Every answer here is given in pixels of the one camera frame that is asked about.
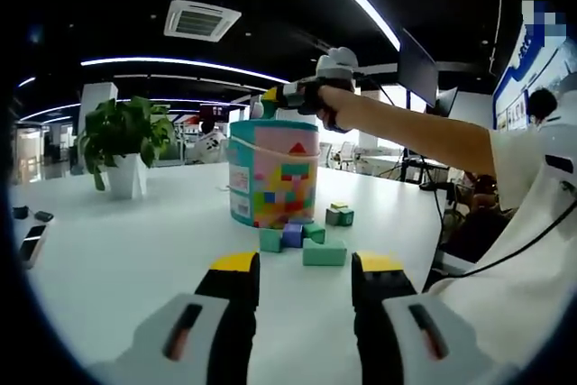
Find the person's hand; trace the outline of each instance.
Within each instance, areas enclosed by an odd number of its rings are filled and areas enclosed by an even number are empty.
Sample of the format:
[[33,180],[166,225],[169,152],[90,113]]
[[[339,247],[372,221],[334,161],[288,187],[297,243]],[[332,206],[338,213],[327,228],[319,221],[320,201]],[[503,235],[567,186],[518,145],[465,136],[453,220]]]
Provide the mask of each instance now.
[[[325,104],[336,111],[335,121],[339,128],[344,130],[356,128],[357,113],[362,101],[365,99],[363,96],[330,86],[321,86],[318,89],[318,95]],[[329,114],[326,110],[319,110],[316,116],[323,121],[326,128],[329,119]]]

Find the yellow block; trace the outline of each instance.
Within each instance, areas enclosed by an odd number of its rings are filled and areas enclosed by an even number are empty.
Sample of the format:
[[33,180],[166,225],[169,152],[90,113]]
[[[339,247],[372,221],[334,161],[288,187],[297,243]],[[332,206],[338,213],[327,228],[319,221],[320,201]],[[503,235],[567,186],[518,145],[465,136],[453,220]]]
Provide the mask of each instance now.
[[262,94],[262,101],[277,101],[277,88],[273,87]]
[[346,203],[344,202],[333,202],[331,203],[331,208],[332,209],[341,209],[343,207],[349,207]]
[[212,264],[211,270],[236,270],[248,272],[251,270],[251,262],[256,252],[238,252],[223,256]]
[[395,261],[384,254],[374,252],[357,252],[361,258],[363,272],[380,272],[383,270],[403,270],[400,261]]

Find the purple block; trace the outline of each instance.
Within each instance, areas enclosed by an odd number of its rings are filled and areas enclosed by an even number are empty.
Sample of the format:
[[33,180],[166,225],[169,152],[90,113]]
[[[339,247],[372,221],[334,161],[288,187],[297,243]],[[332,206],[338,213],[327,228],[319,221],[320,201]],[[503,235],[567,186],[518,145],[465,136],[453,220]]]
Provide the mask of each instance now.
[[282,246],[303,248],[303,225],[288,223],[282,230]]

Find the white sleeve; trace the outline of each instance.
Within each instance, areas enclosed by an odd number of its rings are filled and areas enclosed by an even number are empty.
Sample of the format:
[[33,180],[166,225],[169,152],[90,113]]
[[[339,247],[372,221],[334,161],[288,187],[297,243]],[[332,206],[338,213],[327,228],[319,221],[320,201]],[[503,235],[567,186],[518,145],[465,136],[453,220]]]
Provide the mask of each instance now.
[[536,130],[490,131],[501,209],[519,207],[531,189],[543,157]]

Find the potted plant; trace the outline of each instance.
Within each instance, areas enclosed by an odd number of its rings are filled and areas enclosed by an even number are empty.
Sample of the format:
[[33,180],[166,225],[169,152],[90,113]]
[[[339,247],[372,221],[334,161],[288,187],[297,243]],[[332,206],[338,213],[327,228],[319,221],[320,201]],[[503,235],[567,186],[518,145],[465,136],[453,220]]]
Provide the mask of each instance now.
[[139,96],[128,103],[105,101],[87,114],[79,147],[98,191],[105,190],[102,171],[106,166],[114,197],[146,194],[146,168],[174,139],[172,122],[166,114],[165,107]]

